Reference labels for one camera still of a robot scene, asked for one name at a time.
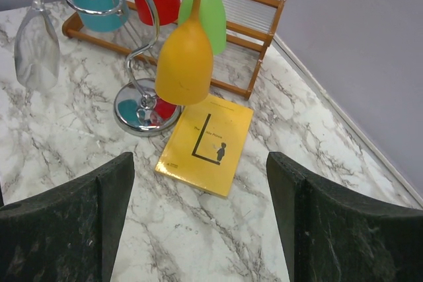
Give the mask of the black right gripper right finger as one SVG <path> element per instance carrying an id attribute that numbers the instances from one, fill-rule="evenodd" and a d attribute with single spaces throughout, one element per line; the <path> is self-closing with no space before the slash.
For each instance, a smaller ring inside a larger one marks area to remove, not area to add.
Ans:
<path id="1" fill-rule="evenodd" d="M 422 211 L 328 180 L 280 152 L 266 174 L 291 281 L 421 281 Z"/>

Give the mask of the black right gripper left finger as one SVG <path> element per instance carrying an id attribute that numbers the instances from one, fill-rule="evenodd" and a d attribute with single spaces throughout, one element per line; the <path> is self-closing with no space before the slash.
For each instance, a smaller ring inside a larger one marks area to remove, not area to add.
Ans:
<path id="1" fill-rule="evenodd" d="M 134 184 L 125 152 L 38 195 L 1 204 L 2 281 L 110 281 Z"/>

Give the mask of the clear wine glass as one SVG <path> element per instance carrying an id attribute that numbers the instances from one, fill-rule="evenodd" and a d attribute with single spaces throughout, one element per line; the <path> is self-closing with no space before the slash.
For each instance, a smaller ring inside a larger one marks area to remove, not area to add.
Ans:
<path id="1" fill-rule="evenodd" d="M 59 57 L 58 37 L 44 0 L 32 0 L 15 38 L 17 81 L 27 89 L 47 92 L 58 81 Z"/>

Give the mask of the orange plastic wine glass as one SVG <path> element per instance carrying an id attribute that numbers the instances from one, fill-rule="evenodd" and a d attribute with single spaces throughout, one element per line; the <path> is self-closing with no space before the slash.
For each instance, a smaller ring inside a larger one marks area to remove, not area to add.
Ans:
<path id="1" fill-rule="evenodd" d="M 189 18 L 173 30 L 159 54 L 155 91 L 170 104 L 197 104 L 209 93 L 214 54 L 199 19 L 200 3 L 193 1 Z"/>

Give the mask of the green plastic wine glass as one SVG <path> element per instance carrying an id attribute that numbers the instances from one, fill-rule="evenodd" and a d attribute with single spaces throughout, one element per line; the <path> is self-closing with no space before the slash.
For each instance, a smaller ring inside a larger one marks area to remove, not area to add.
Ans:
<path id="1" fill-rule="evenodd" d="M 194 0 L 182 0 L 178 13 L 178 25 L 189 18 Z M 199 19 L 210 42 L 214 55 L 226 49 L 226 14 L 222 0 L 201 0 Z"/>

